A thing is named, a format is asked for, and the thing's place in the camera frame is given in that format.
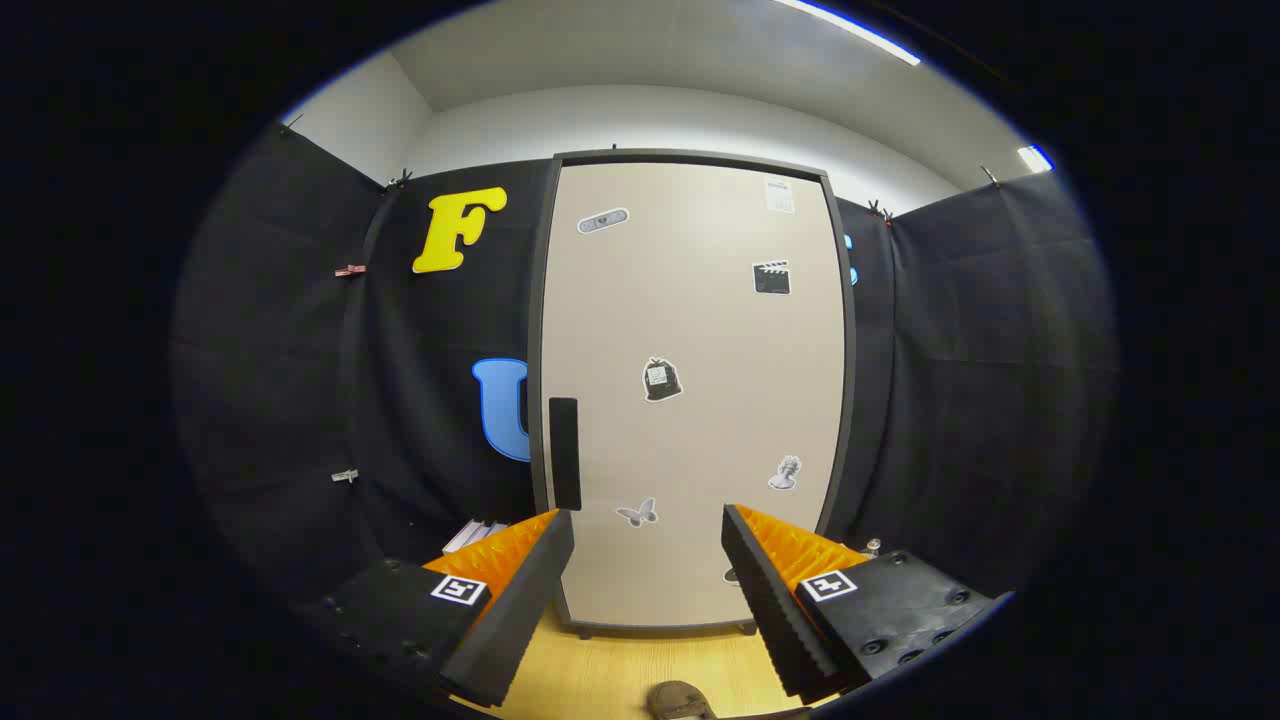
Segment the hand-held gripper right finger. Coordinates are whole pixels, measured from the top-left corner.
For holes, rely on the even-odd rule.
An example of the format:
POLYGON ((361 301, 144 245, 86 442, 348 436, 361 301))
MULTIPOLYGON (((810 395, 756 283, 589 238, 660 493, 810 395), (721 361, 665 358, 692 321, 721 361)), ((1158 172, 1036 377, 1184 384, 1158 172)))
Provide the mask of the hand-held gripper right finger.
POLYGON ((906 680, 1011 598, 906 550, 867 557, 741 503, 723 507, 722 547, 783 689, 805 703, 906 680))

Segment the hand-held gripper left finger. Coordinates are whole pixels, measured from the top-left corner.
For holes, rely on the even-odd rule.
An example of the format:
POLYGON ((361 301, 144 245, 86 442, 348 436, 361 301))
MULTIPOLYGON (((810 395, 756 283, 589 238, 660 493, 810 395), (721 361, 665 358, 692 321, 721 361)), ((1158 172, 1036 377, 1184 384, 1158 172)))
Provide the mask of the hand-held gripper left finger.
POLYGON ((573 547, 571 511, 552 509, 422 565, 385 559, 300 615, 402 691, 498 707, 573 547))

